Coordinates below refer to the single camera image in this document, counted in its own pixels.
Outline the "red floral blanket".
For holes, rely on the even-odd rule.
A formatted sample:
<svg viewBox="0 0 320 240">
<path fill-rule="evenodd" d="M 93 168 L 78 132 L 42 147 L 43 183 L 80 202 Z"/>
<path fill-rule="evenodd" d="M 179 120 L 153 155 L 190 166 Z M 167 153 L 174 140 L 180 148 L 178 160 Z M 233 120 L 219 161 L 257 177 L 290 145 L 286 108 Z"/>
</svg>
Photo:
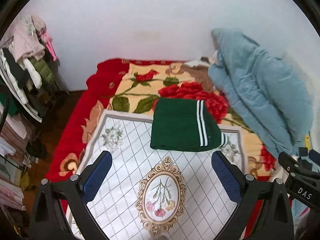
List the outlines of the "red floral blanket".
<svg viewBox="0 0 320 240">
<path fill-rule="evenodd" d="M 138 121 L 99 119 L 104 110 L 153 115 L 161 97 L 203 100 L 219 124 L 236 127 L 227 133 L 222 152 L 240 168 L 267 181 L 280 170 L 265 145 L 215 89 L 181 69 L 179 62 L 107 60 L 87 80 L 87 90 L 55 149 L 47 178 L 68 179 L 83 161 L 92 163 L 103 151 L 113 154 L 112 167 L 88 208 L 110 239 L 150 239 L 152 229 L 139 217 L 139 182 L 169 157 L 184 178 L 183 213 L 164 235 L 169 239 L 214 239 L 236 208 L 211 166 L 211 152 L 153 150 L 151 125 Z"/>
</svg>

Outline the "cluttered clothes rack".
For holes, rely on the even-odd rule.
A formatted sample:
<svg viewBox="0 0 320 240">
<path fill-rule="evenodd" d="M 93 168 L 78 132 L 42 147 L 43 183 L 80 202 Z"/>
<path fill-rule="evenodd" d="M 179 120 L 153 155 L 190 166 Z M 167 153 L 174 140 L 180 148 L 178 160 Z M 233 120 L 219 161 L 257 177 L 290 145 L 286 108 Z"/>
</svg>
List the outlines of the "cluttered clothes rack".
<svg viewBox="0 0 320 240">
<path fill-rule="evenodd" d="M 10 122 L 23 140 L 21 151 L 14 155 L 19 161 L 25 160 L 25 148 L 31 136 L 32 125 L 27 117 L 42 122 L 50 102 L 45 96 L 58 89 L 52 68 L 59 64 L 47 26 L 37 15 L 20 19 L 9 40 L 1 46 L 1 78 L 18 108 Z"/>
</svg>

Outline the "brown fabric item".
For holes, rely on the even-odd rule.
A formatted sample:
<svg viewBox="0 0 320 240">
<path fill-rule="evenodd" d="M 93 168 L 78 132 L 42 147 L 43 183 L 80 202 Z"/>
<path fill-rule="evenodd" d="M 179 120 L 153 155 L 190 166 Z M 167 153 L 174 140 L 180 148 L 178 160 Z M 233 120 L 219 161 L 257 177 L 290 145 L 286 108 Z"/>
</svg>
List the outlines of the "brown fabric item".
<svg viewBox="0 0 320 240">
<path fill-rule="evenodd" d="M 188 72 L 205 92 L 213 93 L 215 86 L 208 75 L 208 69 L 213 63 L 210 57 L 201 57 L 199 60 L 185 62 L 181 65 L 181 69 Z"/>
</svg>

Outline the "light blue puffer jacket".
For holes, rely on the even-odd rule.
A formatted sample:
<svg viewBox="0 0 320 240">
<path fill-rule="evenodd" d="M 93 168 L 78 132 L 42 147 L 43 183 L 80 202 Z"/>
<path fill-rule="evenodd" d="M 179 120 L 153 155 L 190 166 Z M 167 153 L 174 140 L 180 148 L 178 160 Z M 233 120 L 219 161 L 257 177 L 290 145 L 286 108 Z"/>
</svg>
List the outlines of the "light blue puffer jacket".
<svg viewBox="0 0 320 240">
<path fill-rule="evenodd" d="M 295 155 L 313 122 L 313 100 L 297 71 L 242 31 L 215 28 L 212 36 L 215 87 L 275 158 Z"/>
</svg>

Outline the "white diamond pattern mat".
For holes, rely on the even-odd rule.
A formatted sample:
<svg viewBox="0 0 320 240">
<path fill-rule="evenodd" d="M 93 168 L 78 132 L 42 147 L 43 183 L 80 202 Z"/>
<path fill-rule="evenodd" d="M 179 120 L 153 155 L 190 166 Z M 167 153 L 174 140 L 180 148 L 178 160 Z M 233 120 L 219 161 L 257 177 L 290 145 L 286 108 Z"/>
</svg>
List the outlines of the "white diamond pattern mat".
<svg viewBox="0 0 320 240">
<path fill-rule="evenodd" d="M 152 117 L 104 111 L 79 166 L 103 151 L 112 165 L 87 206 L 109 239 L 214 239 L 236 210 L 212 151 L 154 150 Z"/>
</svg>

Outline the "green red varsity jacket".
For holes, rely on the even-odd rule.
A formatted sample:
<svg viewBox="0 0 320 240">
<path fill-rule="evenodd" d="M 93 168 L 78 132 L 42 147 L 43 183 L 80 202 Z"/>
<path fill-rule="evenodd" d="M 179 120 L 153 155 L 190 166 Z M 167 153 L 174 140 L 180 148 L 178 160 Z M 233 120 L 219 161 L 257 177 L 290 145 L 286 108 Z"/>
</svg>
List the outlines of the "green red varsity jacket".
<svg viewBox="0 0 320 240">
<path fill-rule="evenodd" d="M 203 100 L 160 98 L 153 114 L 154 150 L 204 152 L 227 144 Z"/>
</svg>

